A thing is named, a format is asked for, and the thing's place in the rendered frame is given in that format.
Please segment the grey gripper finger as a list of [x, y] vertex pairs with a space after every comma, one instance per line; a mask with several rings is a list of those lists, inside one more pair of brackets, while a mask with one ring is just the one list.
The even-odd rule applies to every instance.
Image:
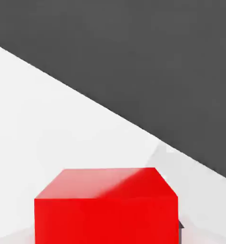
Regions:
[[182, 244], [182, 230], [184, 229], [184, 226], [182, 223], [179, 221], [179, 241], [178, 244]]

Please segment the small red cube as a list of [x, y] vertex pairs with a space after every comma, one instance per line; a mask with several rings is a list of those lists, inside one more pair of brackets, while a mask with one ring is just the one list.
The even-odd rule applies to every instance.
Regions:
[[178, 197], [148, 168], [65, 169], [34, 199], [35, 244], [179, 244]]

